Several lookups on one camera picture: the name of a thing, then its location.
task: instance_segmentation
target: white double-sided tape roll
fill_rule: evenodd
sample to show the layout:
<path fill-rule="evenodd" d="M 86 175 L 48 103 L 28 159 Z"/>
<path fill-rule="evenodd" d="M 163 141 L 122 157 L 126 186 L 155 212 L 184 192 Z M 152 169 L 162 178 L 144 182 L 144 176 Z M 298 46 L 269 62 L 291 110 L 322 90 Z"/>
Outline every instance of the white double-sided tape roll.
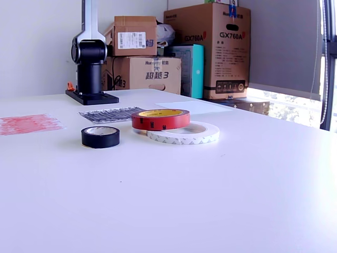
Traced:
<path fill-rule="evenodd" d="M 220 129 L 208 123 L 191 121 L 188 126 L 180 129 L 148 131 L 147 136 L 154 141 L 168 144 L 194 145 L 218 140 Z"/>

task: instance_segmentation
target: red paper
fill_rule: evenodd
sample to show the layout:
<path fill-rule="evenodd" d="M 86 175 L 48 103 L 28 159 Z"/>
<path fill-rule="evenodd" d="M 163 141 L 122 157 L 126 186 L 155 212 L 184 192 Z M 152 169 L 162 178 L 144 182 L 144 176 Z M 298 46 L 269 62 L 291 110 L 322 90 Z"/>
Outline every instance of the red paper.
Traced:
<path fill-rule="evenodd" d="M 63 129 L 60 121 L 48 114 L 0 118 L 0 135 Z"/>

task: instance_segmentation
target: tape roll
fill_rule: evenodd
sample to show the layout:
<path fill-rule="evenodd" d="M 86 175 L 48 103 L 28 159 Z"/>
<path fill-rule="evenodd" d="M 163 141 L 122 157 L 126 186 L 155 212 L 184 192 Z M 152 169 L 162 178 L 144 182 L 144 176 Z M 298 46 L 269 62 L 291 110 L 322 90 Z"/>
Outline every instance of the tape roll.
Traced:
<path fill-rule="evenodd" d="M 191 121 L 188 126 L 177 130 L 147 131 L 147 136 L 152 140 L 168 144 L 194 145 L 218 140 L 220 129 L 212 124 Z"/>
<path fill-rule="evenodd" d="M 82 145 L 89 148 L 110 148 L 120 143 L 120 131 L 117 128 L 112 128 L 110 126 L 85 128 L 81 133 Z"/>
<path fill-rule="evenodd" d="M 190 123 L 190 112 L 186 110 L 160 109 L 132 114 L 132 127 L 140 130 L 170 130 L 183 128 Z"/>

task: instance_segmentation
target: orange object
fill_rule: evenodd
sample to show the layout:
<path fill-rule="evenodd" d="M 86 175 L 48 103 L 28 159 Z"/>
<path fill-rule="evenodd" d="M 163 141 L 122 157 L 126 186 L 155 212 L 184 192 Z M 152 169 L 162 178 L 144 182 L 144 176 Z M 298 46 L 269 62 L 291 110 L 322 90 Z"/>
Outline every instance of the orange object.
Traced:
<path fill-rule="evenodd" d="M 190 123 L 186 110 L 158 109 L 136 112 L 131 115 L 132 127 L 139 130 L 161 131 L 184 128 Z"/>
<path fill-rule="evenodd" d="M 69 91 L 75 91 L 76 89 L 73 87 L 73 83 L 72 82 L 68 82 L 68 88 Z"/>

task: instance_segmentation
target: black cable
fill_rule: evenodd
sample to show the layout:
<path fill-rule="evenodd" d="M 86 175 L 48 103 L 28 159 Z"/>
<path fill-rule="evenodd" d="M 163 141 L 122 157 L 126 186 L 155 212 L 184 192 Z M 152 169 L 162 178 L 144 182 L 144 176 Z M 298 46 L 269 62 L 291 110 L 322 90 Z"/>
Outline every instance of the black cable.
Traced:
<path fill-rule="evenodd" d="M 114 72 L 114 65 L 115 65 L 115 59 L 117 57 L 115 56 L 112 60 L 112 82 L 113 82 L 113 85 L 112 85 L 112 90 L 116 90 L 116 85 L 118 84 L 118 82 L 121 81 L 122 77 L 120 75 L 116 76 L 115 78 L 115 72 Z"/>

